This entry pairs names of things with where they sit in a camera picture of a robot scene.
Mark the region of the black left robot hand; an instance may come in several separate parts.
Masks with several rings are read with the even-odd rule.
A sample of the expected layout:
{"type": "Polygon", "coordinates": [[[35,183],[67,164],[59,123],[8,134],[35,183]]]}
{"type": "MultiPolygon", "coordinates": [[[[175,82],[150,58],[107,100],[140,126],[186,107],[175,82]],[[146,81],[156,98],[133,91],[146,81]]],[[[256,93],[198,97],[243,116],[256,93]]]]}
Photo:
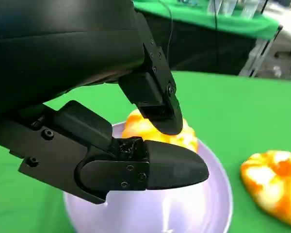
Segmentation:
{"type": "Polygon", "coordinates": [[[77,101],[46,101],[116,83],[163,134],[183,127],[176,83],[145,17],[130,0],[0,0],[0,146],[19,171],[101,204],[110,191],[164,190],[209,177],[204,160],[172,144],[113,137],[77,101]]]}

